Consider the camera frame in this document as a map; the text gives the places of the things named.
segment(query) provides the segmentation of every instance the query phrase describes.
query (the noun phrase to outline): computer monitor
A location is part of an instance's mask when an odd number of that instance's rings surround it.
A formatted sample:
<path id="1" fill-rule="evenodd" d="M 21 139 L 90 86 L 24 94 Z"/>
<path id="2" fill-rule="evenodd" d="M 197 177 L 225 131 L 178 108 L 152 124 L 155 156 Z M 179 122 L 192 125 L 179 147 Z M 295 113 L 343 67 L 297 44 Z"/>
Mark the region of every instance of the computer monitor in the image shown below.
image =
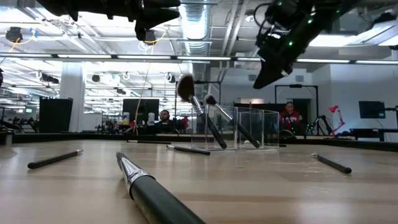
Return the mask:
<path id="1" fill-rule="evenodd" d="M 361 119 L 385 119 L 386 111 L 383 101 L 360 101 L 359 113 Z"/>
<path id="2" fill-rule="evenodd" d="M 123 113 L 130 113 L 130 121 L 136 118 L 138 99 L 123 99 Z M 137 120 L 141 123 L 148 119 L 148 113 L 155 114 L 155 120 L 159 120 L 159 99 L 142 99 L 139 103 Z"/>

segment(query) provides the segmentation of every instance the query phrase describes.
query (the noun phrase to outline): ceiling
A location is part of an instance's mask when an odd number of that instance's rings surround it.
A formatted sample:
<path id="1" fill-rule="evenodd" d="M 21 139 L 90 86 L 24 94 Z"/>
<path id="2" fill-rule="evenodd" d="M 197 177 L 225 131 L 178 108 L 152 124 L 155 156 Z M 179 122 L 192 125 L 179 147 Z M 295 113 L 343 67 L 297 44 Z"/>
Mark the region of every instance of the ceiling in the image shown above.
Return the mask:
<path id="1" fill-rule="evenodd" d="M 125 17 L 114 17 L 108 20 L 105 15 L 93 14 L 89 12 L 79 12 L 78 22 L 73 22 L 69 16 L 57 17 L 49 13 L 44 7 L 34 1 L 26 2 L 25 5 L 30 7 L 15 7 L 16 0 L 6 1 L 0 6 L 0 52 L 15 53 L 43 53 L 43 54 L 154 54 L 154 55 L 186 55 L 184 32 L 182 29 L 181 18 L 168 21 L 154 28 L 157 37 L 156 44 L 152 47 L 139 42 L 135 38 L 134 22 L 129 22 Z M 220 55 L 223 48 L 224 38 L 228 30 L 229 21 L 232 20 L 232 30 L 228 43 L 231 45 L 231 55 L 240 55 L 244 57 L 253 57 L 256 55 L 257 48 L 254 45 L 255 38 L 258 33 L 258 27 L 254 22 L 248 22 L 245 19 L 239 25 L 240 13 L 245 13 L 249 9 L 254 9 L 257 5 L 265 1 L 213 1 L 217 4 L 209 5 L 209 34 L 206 43 L 209 45 L 210 55 Z M 231 9 L 234 4 L 238 3 L 236 14 L 232 16 Z M 263 20 L 264 9 L 260 9 L 258 19 Z M 380 10 L 380 7 L 373 7 L 372 10 Z M 371 11 L 368 12 L 369 17 L 373 16 Z M 380 47 L 376 45 L 355 45 L 350 47 L 339 47 L 340 41 L 349 44 L 348 38 L 354 37 L 354 33 L 360 33 L 366 27 L 367 20 L 362 19 L 356 13 L 346 15 L 348 22 L 341 19 L 338 23 L 345 32 L 349 31 L 350 35 L 321 35 L 316 41 L 312 42 L 310 47 L 301 56 L 302 58 L 333 58 L 333 59 L 383 59 L 390 56 L 391 51 L 388 47 Z M 23 40 L 19 45 L 9 42 L 6 38 L 6 32 L 10 27 L 21 27 Z M 236 38 L 233 38 L 234 30 L 237 31 Z M 40 81 L 42 73 L 55 77 L 62 81 L 62 61 L 53 60 L 25 60 L 23 58 L 6 58 L 1 68 L 4 70 L 4 82 L 11 85 L 48 85 Z M 172 98 L 175 88 L 174 83 L 169 83 L 167 79 L 170 75 L 175 76 L 178 80 L 179 76 L 184 73 L 192 73 L 192 64 L 190 63 L 142 63 L 142 62 L 83 62 L 87 73 L 87 89 L 86 99 L 101 102 L 104 106 L 95 107 L 92 103 L 86 104 L 87 111 L 113 111 L 117 107 L 112 107 L 107 103 L 107 98 L 115 96 L 129 97 L 159 97 Z M 220 74 L 218 63 L 211 64 L 210 75 L 207 81 L 217 81 Z M 307 64 L 300 64 L 297 68 L 310 69 Z M 259 70 L 259 63 L 244 63 L 238 67 L 230 66 L 228 73 L 237 74 L 234 70 Z M 105 80 L 103 82 L 93 82 L 92 76 L 100 75 Z M 251 86 L 246 77 L 240 79 L 240 85 Z M 137 87 L 137 90 L 130 90 L 126 95 L 116 93 L 116 90 L 104 90 L 98 87 L 118 85 L 123 87 Z M 164 90 L 142 91 L 140 88 L 163 88 Z M 15 88 L 4 89 L 2 91 L 3 98 L 22 98 L 37 99 L 38 96 L 54 96 L 59 94 L 59 87 L 54 88 L 25 88 L 17 90 Z M 18 104 L 26 104 L 26 101 L 18 101 Z M 174 102 L 174 98 L 164 101 L 165 105 Z M 3 103 L 3 106 L 12 106 L 10 101 Z"/>

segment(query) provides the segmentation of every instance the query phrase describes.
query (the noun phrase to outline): table surface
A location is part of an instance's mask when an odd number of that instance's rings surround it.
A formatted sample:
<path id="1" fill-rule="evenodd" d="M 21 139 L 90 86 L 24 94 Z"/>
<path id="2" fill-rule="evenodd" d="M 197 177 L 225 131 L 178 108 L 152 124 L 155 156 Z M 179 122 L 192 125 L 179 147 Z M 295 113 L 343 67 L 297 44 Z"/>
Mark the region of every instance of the table surface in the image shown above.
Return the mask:
<path id="1" fill-rule="evenodd" d="M 84 152 L 27 168 L 29 162 L 75 149 Z M 88 140 L 0 148 L 1 223 L 146 223 L 127 193 L 118 151 L 207 223 L 398 223 L 394 152 L 288 145 L 203 156 L 166 150 L 163 144 Z M 353 173 L 316 161 L 313 152 Z"/>

